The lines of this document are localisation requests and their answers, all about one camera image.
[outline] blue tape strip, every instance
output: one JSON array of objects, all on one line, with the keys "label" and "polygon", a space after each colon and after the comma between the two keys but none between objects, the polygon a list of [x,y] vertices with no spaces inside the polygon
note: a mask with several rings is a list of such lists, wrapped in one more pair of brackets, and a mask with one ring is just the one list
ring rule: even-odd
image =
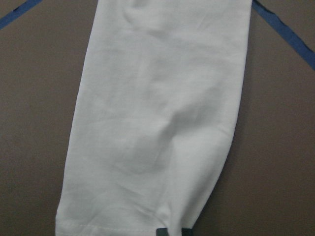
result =
[{"label": "blue tape strip", "polygon": [[257,0],[252,1],[257,13],[315,70],[315,53],[275,13]]},{"label": "blue tape strip", "polygon": [[25,12],[30,10],[32,7],[39,4],[42,0],[28,0],[19,7],[15,8],[13,11],[5,15],[0,19],[0,29],[6,27],[12,21],[22,16]]}]

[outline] painter's tape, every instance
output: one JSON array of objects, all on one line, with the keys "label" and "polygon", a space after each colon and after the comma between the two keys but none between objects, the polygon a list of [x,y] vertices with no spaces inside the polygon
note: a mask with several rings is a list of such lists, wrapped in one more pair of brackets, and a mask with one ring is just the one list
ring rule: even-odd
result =
[{"label": "painter's tape", "polygon": [[315,53],[283,23],[279,17],[266,9],[257,0],[252,1],[257,13],[315,70]]},{"label": "painter's tape", "polygon": [[22,16],[25,12],[39,4],[41,1],[42,0],[28,0],[19,7],[15,8],[13,11],[0,19],[0,29],[6,27],[12,21]]}]

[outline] sleeve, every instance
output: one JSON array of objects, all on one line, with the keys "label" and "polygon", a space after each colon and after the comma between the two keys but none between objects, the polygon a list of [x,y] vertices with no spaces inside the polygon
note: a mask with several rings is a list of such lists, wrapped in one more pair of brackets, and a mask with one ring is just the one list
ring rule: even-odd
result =
[{"label": "sleeve", "polygon": [[56,236],[190,236],[226,160],[250,0],[99,0]]}]

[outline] white cloth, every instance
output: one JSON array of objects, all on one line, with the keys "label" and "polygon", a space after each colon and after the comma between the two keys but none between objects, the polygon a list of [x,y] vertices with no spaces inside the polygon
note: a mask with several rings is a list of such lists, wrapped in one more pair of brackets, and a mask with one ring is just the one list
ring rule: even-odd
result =
[{"label": "white cloth", "polygon": [[180,236],[233,138],[250,0],[99,0],[57,236]]}]

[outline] blue tape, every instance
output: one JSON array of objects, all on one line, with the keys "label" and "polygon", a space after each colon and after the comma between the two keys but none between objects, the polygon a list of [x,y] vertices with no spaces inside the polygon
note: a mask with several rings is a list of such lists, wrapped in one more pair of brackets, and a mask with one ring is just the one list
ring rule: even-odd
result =
[{"label": "blue tape", "polygon": [[22,16],[25,12],[39,4],[41,1],[42,0],[28,0],[19,7],[15,8],[13,11],[0,19],[0,29],[6,27],[12,21]]},{"label": "blue tape", "polygon": [[252,1],[257,13],[315,70],[315,53],[275,13],[257,0]]}]

